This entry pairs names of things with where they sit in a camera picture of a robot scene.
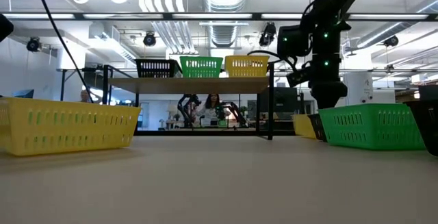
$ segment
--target beige table surface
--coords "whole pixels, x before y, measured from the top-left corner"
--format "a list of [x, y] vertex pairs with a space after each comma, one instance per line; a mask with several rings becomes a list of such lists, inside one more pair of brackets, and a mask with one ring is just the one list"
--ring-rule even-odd
[[141, 137], [0, 153], [0, 223], [437, 223], [438, 159], [298, 137]]

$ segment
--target person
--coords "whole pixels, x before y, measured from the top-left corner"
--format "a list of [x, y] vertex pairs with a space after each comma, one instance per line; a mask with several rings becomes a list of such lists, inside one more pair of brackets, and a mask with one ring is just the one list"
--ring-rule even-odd
[[[102, 101], [102, 98], [100, 98], [98, 96], [96, 96], [96, 97], [97, 97], [97, 101], [93, 101], [93, 102], [99, 104]], [[90, 98], [88, 97], [87, 90], [82, 90], [81, 91], [81, 102], [91, 103]]]
[[[216, 108], [222, 108], [220, 105], [220, 98], [218, 94], [209, 94], [204, 106], [199, 110], [196, 115], [204, 116], [204, 119], [209, 119], [211, 121], [220, 120], [216, 114]], [[230, 115], [230, 112], [226, 111], [225, 116]]]

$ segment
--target wooden shelf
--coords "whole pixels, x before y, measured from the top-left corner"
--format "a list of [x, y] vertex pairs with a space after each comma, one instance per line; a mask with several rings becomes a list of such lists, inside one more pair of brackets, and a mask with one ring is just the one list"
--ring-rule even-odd
[[257, 94], [268, 87], [267, 77], [231, 78], [113, 78], [109, 84], [139, 94]]

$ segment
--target ceiling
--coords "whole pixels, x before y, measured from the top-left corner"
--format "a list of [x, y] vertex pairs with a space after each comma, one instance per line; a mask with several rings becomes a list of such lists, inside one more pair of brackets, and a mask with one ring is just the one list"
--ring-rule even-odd
[[[296, 12], [301, 13], [311, 0], [246, 0], [242, 12]], [[415, 7], [424, 0], [356, 0], [349, 12], [354, 13], [407, 13], [414, 12]], [[203, 12], [203, 0], [183, 0], [186, 12]], [[122, 4], [117, 4], [111, 0], [89, 0], [85, 4], [75, 3], [73, 0], [47, 0], [47, 3], [52, 12], [141, 12], [138, 0], [127, 0]], [[44, 12], [40, 0], [0, 0], [0, 12]], [[143, 45], [143, 37], [146, 32], [153, 31], [151, 22], [148, 21], [107, 21], [104, 22], [106, 27], [114, 26], [120, 33], [120, 42], [130, 51], [142, 58], [166, 57], [166, 46], [163, 41], [158, 38], [157, 44], [154, 47], [145, 47]], [[20, 29], [51, 29], [48, 21], [14, 21], [17, 28]], [[245, 55], [251, 50], [260, 49], [258, 45], [258, 37], [260, 31], [264, 28], [266, 22], [249, 21], [248, 25], [241, 26], [238, 35], [236, 46], [233, 52], [236, 55]], [[282, 25], [294, 25], [297, 22], [276, 22], [278, 29]], [[378, 29], [384, 22], [351, 22], [352, 29], [348, 33], [343, 33], [343, 39], [360, 38]], [[60, 29], [68, 32], [75, 37], [88, 43], [93, 47], [92, 41], [88, 38], [88, 28], [90, 22], [83, 21], [60, 21], [57, 22]], [[209, 40], [207, 37], [207, 28], [200, 26], [199, 22], [190, 21], [188, 27], [194, 42], [196, 50], [200, 55], [208, 55], [210, 53]], [[408, 43], [424, 34], [438, 29], [438, 23], [418, 23], [411, 28], [397, 34], [400, 39], [398, 49], [389, 51], [386, 54], [386, 48], [382, 46], [372, 46], [366, 49], [366, 53], [371, 53], [373, 67], [381, 68], [387, 63], [399, 59], [408, 58], [423, 50], [427, 50], [438, 46], [438, 33], [430, 34], [424, 39], [417, 40], [413, 43]], [[276, 51], [276, 43], [273, 42], [270, 47], [263, 48], [269, 51]], [[96, 48], [98, 54], [91, 53], [87, 55], [88, 62], [100, 63], [120, 63], [123, 58], [117, 53], [109, 49]], [[433, 67], [432, 63], [438, 63], [438, 54], [428, 55], [426, 58], [421, 58], [418, 61], [411, 62], [402, 66], [406, 69], [419, 67], [427, 64], [425, 67]], [[402, 80], [408, 77], [409, 74], [397, 76]]]

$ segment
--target woman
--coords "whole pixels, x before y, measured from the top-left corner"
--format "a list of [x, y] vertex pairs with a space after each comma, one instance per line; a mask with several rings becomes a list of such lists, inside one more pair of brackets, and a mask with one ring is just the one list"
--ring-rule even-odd
[[[222, 109], [219, 95], [209, 94], [207, 100], [205, 101], [205, 105], [196, 113], [196, 115], [204, 116], [204, 119], [210, 119], [211, 121], [218, 121], [220, 120], [220, 117], [218, 117], [218, 113], [216, 112], [217, 108]], [[224, 115], [228, 116], [230, 115], [230, 112], [226, 111]]]

